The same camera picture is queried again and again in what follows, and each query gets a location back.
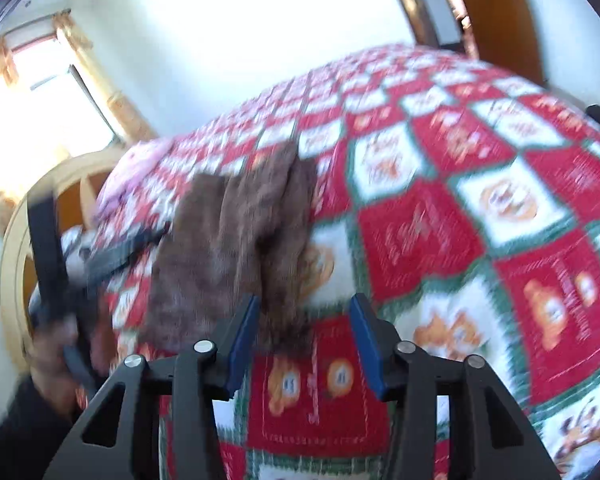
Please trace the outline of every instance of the folded garment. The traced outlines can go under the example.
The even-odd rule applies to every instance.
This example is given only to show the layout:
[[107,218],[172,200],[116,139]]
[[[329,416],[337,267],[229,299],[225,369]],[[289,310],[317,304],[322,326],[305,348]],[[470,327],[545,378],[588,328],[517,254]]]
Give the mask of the folded garment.
[[172,146],[173,139],[156,139],[133,145],[120,158],[102,186],[96,200],[93,220],[99,222],[115,211],[121,199],[151,173]]
[[258,341],[301,352],[299,260],[309,237],[315,164],[287,143],[237,176],[197,174],[152,270],[141,339],[178,352],[210,336],[244,293],[262,299]]

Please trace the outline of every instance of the door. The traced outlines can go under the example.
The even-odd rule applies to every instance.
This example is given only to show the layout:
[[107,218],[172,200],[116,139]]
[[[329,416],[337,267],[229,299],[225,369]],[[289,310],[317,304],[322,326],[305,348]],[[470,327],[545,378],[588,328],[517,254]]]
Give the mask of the door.
[[538,39],[526,0],[464,0],[480,58],[544,84]]

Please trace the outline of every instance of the curtain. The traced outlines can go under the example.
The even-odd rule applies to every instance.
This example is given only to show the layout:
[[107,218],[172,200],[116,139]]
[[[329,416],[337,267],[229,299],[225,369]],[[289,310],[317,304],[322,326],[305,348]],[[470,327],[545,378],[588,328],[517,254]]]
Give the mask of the curtain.
[[75,24],[69,12],[55,14],[53,23],[58,40],[71,49],[75,67],[94,99],[103,109],[113,129],[129,144],[155,139],[157,136],[154,130],[133,103],[106,77],[93,55],[93,43]]
[[17,202],[47,171],[69,157],[45,137],[47,118],[31,106],[29,89],[19,84],[13,56],[0,38],[0,235]]

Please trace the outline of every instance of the brown cloth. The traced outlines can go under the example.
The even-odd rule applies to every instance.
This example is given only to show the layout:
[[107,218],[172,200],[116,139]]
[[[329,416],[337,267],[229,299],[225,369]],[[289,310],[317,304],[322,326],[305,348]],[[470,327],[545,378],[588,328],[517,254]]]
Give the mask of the brown cloth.
[[238,176],[197,174],[158,250],[142,340],[178,352],[210,336],[251,293],[262,300],[259,346],[303,351],[298,267],[315,179],[294,142]]

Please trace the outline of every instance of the metal bolt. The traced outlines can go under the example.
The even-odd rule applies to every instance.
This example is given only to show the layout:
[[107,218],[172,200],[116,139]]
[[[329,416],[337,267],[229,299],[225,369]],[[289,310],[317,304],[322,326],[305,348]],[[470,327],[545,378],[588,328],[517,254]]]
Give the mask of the metal bolt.
[[208,339],[201,339],[195,345],[193,345],[193,349],[199,354],[206,354],[211,352],[214,349],[213,341],[209,341]]
[[411,341],[400,341],[395,349],[401,354],[413,354],[416,351],[416,345]]
[[485,361],[482,357],[480,357],[479,355],[475,355],[475,354],[470,355],[466,361],[469,363],[469,366],[471,366],[473,368],[482,368],[485,363]]
[[125,357],[125,366],[129,368],[135,368],[142,362],[142,356],[138,354],[131,354]]

